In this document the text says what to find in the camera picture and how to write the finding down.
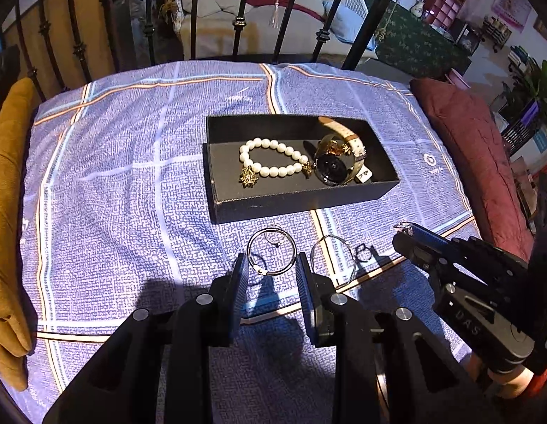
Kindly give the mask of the person's right hand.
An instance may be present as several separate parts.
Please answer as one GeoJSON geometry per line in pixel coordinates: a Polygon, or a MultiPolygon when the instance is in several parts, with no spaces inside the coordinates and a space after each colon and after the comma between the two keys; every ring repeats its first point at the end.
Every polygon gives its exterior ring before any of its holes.
{"type": "Polygon", "coordinates": [[[475,383],[485,389],[493,386],[494,395],[503,399],[533,398],[547,385],[547,369],[537,374],[525,366],[518,366],[510,373],[494,373],[475,353],[466,355],[461,365],[475,383]]]}

